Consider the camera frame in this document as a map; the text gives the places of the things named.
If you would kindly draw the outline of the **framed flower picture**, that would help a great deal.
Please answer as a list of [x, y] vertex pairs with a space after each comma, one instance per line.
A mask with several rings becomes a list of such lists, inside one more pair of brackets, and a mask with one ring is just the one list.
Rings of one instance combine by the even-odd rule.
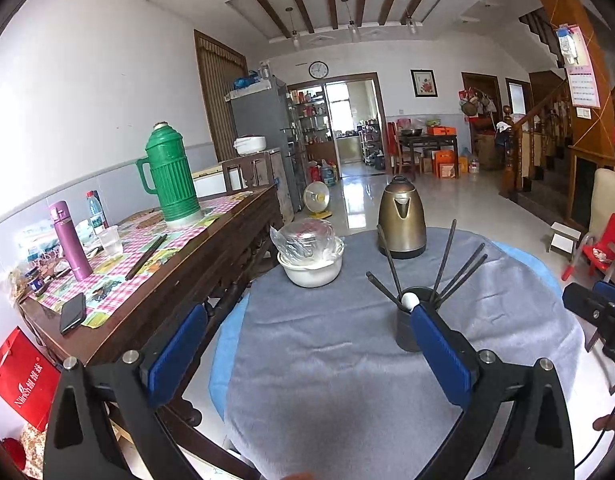
[[432, 70], [411, 70], [411, 79], [417, 98], [437, 97], [437, 83]]

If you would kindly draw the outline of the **white plastic basin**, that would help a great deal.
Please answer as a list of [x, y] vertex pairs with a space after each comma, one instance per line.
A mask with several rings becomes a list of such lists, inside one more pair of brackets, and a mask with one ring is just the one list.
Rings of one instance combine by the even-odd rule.
[[318, 288], [332, 283], [342, 270], [344, 244], [337, 241], [333, 255], [313, 263], [296, 264], [278, 254], [277, 260], [282, 266], [286, 277], [296, 286], [302, 288]]

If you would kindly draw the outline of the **black smartphone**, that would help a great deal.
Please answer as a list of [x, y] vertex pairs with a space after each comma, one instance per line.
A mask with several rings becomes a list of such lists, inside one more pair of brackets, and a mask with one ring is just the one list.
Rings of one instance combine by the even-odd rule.
[[80, 292], [68, 300], [61, 309], [60, 334], [65, 335], [85, 321], [87, 316], [86, 296]]

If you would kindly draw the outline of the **plastic water bottle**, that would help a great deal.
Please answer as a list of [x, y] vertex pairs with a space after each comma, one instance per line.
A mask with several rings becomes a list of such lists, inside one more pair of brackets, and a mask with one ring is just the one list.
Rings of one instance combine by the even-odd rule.
[[96, 191], [88, 191], [86, 198], [89, 209], [89, 224], [96, 234], [100, 234], [109, 226], [102, 203]]

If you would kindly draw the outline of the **red paper bag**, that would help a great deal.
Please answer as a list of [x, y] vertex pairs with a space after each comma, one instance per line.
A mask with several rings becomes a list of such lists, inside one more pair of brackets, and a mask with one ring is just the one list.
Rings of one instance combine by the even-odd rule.
[[0, 396], [26, 422], [45, 431], [60, 373], [27, 336], [12, 330], [0, 346]]

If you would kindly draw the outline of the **grey refrigerator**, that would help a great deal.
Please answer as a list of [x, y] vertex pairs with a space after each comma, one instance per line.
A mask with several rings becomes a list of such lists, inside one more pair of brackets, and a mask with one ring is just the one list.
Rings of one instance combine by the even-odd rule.
[[230, 91], [225, 101], [230, 104], [238, 138], [264, 136], [268, 148], [278, 148], [293, 211], [299, 212], [307, 184], [307, 157], [298, 112], [288, 86], [276, 76], [270, 76]]

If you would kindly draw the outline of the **dark chopstick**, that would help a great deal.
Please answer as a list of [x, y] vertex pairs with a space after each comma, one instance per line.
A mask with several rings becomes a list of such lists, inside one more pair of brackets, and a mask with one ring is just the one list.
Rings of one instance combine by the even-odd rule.
[[464, 265], [463, 265], [463, 266], [459, 269], [459, 271], [457, 272], [457, 274], [456, 274], [456, 275], [455, 275], [455, 276], [451, 279], [451, 281], [449, 282], [449, 284], [451, 284], [451, 283], [452, 283], [452, 280], [456, 280], [456, 278], [458, 278], [458, 274], [459, 274], [459, 272], [460, 272], [460, 271], [467, 270], [467, 269], [469, 268], [469, 266], [471, 266], [473, 263], [475, 263], [475, 261], [477, 261], [477, 260], [478, 260], [478, 258], [480, 258], [480, 257], [481, 257], [481, 256], [483, 256], [483, 255], [486, 255], [486, 253], [484, 252], [484, 249], [485, 249], [485, 244], [484, 244], [484, 243], [481, 243], [481, 244], [477, 247], [477, 249], [475, 249], [475, 252], [474, 252], [474, 253], [473, 253], [473, 254], [472, 254], [472, 255], [468, 258], [468, 260], [466, 261], [466, 263], [465, 263], [465, 264], [464, 264]]
[[437, 270], [437, 276], [435, 277], [434, 285], [432, 288], [432, 296], [431, 296], [432, 302], [439, 299], [440, 297], [439, 285], [442, 281], [447, 259], [449, 258], [449, 252], [451, 251], [451, 248], [452, 248], [456, 228], [457, 228], [457, 219], [455, 218], [453, 219], [451, 228], [449, 229], [449, 236], [447, 237], [447, 240], [446, 240], [446, 244], [445, 244], [443, 256], [441, 259], [441, 263], [439, 266], [439, 270]]
[[370, 281], [371, 284], [373, 284], [373, 286], [375, 286], [379, 290], [379, 292], [381, 292], [381, 294], [385, 295], [385, 297], [390, 299], [393, 304], [396, 304], [396, 306], [399, 308], [402, 307], [400, 300], [398, 300], [397, 297], [394, 296], [392, 292], [387, 289], [387, 286], [385, 286], [385, 284], [383, 284], [379, 280], [379, 278], [376, 278], [371, 272], [366, 273], [366, 278], [368, 281]]
[[377, 224], [377, 233], [378, 233], [378, 237], [379, 237], [379, 240], [380, 240], [380, 245], [381, 245], [381, 247], [383, 249], [383, 253], [385, 254], [385, 257], [387, 257], [387, 259], [388, 259], [388, 264], [389, 264], [389, 267], [390, 267], [390, 271], [391, 271], [391, 275], [392, 275], [392, 278], [393, 278], [393, 282], [395, 284], [395, 288], [396, 288], [396, 292], [397, 292], [397, 297], [401, 298], [401, 296], [402, 296], [401, 281], [399, 279], [399, 276], [397, 275], [395, 263], [394, 263], [392, 254], [390, 252], [387, 239], [385, 238], [385, 231], [383, 231], [382, 226], [380, 226], [380, 223]]
[[463, 287], [464, 284], [467, 283], [468, 280], [472, 277], [475, 272], [477, 272], [483, 263], [487, 260], [487, 255], [483, 255], [478, 258], [475, 263], [473, 263], [467, 270], [460, 271], [458, 274], [458, 278], [456, 280], [452, 280], [452, 283], [447, 286], [443, 292], [441, 292], [439, 300], [437, 300], [437, 307], [441, 307], [444, 302], [449, 299], [450, 296], [453, 296], [455, 292], [457, 292], [460, 287]]

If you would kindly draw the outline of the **clear plastic cup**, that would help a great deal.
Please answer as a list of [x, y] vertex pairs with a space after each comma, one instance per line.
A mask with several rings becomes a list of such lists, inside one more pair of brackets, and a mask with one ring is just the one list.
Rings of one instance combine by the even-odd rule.
[[123, 244], [120, 232], [118, 232], [118, 226], [109, 226], [109, 228], [103, 229], [98, 234], [98, 237], [104, 252], [109, 258], [115, 258], [123, 254]]

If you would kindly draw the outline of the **green thermos jug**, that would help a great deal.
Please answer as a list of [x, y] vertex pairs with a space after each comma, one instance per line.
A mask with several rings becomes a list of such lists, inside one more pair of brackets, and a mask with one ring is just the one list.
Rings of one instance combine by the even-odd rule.
[[165, 222], [177, 229], [200, 221], [202, 209], [182, 135], [158, 122], [144, 149], [147, 156], [136, 160], [140, 181], [148, 194], [158, 197]]

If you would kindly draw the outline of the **small electric fan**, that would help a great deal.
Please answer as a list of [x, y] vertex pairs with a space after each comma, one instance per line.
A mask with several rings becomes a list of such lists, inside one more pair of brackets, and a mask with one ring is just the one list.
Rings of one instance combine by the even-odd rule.
[[306, 186], [303, 203], [311, 218], [325, 220], [332, 216], [329, 210], [330, 191], [323, 181], [314, 181]]

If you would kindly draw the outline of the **dark carved wooden sideboard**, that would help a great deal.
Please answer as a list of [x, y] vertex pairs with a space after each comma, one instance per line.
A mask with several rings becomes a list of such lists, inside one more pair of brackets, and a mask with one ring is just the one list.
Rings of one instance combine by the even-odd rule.
[[101, 327], [79, 327], [63, 335], [59, 315], [35, 299], [23, 301], [22, 317], [53, 358], [75, 356], [86, 365], [100, 365], [116, 360], [125, 351], [141, 349], [170, 318], [183, 320], [199, 307], [208, 315], [208, 324], [192, 333], [191, 356], [174, 393], [158, 412], [176, 442], [187, 451], [238, 478], [260, 478], [255, 468], [196, 431], [202, 415], [182, 395], [220, 324], [234, 310], [257, 265], [272, 249], [269, 230], [280, 226], [275, 188], [254, 188], [139, 285]]

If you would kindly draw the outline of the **clear plastic bag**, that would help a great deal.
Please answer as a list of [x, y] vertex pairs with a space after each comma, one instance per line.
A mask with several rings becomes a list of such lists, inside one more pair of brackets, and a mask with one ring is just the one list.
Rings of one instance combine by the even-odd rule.
[[316, 266], [339, 254], [339, 237], [326, 220], [296, 220], [280, 230], [270, 229], [270, 238], [283, 259], [294, 266]]

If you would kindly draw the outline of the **white plastic spoon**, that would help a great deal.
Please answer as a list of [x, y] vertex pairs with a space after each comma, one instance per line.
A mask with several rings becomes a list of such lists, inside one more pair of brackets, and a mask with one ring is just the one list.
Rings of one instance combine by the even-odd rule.
[[420, 304], [419, 297], [414, 292], [404, 292], [401, 298], [402, 309], [405, 312], [413, 312]]

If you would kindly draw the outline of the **grey fleece table cloth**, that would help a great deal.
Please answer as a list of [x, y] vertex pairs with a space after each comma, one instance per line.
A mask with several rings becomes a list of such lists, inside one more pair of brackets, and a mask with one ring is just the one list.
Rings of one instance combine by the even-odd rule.
[[[426, 251], [395, 263], [401, 285], [433, 287], [448, 236], [429, 229]], [[459, 231], [439, 288], [481, 243], [487, 260], [441, 317], [507, 362], [552, 360], [570, 389], [583, 332], [539, 260]], [[397, 345], [396, 307], [366, 278], [394, 284], [376, 234], [344, 245], [332, 283], [302, 288], [269, 271], [219, 334], [208, 391], [228, 438], [269, 479], [414, 478], [459, 415], [425, 359]]]

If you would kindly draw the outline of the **purple thermos bottle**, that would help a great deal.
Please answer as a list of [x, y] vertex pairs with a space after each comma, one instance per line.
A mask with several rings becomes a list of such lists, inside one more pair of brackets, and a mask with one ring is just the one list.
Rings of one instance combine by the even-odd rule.
[[65, 200], [59, 200], [49, 207], [49, 212], [64, 258], [68, 260], [74, 278], [78, 282], [86, 280], [92, 274], [92, 269], [78, 238], [68, 204]]

